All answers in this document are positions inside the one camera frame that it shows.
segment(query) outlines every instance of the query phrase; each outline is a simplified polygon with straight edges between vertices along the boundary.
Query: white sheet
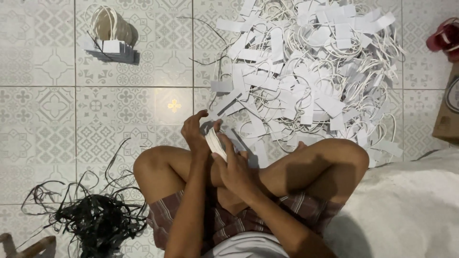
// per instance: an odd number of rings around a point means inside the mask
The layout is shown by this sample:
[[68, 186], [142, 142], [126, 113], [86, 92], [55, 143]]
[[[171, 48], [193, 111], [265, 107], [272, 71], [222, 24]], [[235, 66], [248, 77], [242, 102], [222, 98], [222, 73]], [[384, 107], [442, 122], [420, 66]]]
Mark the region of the white sheet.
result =
[[369, 170], [325, 240], [339, 258], [459, 257], [459, 150]]

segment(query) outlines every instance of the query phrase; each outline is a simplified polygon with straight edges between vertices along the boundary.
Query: white shirt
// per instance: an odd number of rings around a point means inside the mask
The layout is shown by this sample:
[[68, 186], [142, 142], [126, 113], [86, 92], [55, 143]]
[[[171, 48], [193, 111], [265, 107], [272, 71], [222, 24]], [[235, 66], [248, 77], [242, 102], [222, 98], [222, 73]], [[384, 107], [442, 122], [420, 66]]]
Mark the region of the white shirt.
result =
[[274, 235], [244, 232], [221, 242], [202, 258], [288, 258]]

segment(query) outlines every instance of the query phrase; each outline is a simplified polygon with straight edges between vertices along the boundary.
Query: tiled floor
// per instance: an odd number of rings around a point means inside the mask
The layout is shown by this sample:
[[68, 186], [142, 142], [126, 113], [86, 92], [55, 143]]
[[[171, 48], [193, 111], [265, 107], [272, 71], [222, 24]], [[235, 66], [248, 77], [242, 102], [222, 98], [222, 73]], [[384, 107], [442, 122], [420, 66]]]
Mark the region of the tiled floor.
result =
[[[408, 53], [389, 91], [395, 141], [404, 149], [398, 160], [446, 148], [431, 132], [451, 64], [424, 41], [457, 15], [459, 1], [369, 1], [395, 14]], [[114, 7], [137, 30], [138, 66], [102, 63], [81, 50], [84, 11], [92, 2]], [[215, 26], [219, 17], [235, 18], [240, 6], [241, 0], [0, 0], [0, 232], [22, 243], [44, 219], [20, 212], [27, 191], [50, 179], [75, 181], [88, 169], [102, 173], [127, 137], [132, 140], [114, 172], [132, 167], [140, 145], [186, 148], [181, 123], [213, 99], [208, 87], [216, 79], [213, 66], [190, 58], [212, 62], [233, 35], [223, 32], [225, 43], [202, 22], [180, 17], [194, 15]], [[242, 112], [225, 122], [246, 119]], [[385, 122], [391, 131], [392, 120]], [[267, 145], [271, 161], [283, 155]], [[126, 257], [161, 256], [151, 234], [148, 229], [128, 241]], [[59, 238], [57, 257], [67, 256], [66, 241], [68, 236]]]

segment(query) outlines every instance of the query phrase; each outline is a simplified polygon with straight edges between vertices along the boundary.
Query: white cloth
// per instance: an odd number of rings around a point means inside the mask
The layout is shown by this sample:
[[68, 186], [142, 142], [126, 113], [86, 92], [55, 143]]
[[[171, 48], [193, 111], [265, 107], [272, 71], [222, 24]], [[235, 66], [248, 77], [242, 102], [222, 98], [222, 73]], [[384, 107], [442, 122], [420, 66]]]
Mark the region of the white cloth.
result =
[[244, 232], [221, 242], [202, 258], [288, 258], [271, 234]]
[[324, 238], [339, 258], [459, 257], [459, 150], [369, 170]]

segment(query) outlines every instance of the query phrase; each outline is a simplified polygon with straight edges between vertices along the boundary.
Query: cardboard box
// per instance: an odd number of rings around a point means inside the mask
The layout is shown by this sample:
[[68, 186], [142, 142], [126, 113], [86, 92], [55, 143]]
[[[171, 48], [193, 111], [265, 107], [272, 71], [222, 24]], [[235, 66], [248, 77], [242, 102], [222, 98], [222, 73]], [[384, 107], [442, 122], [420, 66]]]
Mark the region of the cardboard box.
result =
[[459, 145], [459, 63], [449, 75], [432, 136]]

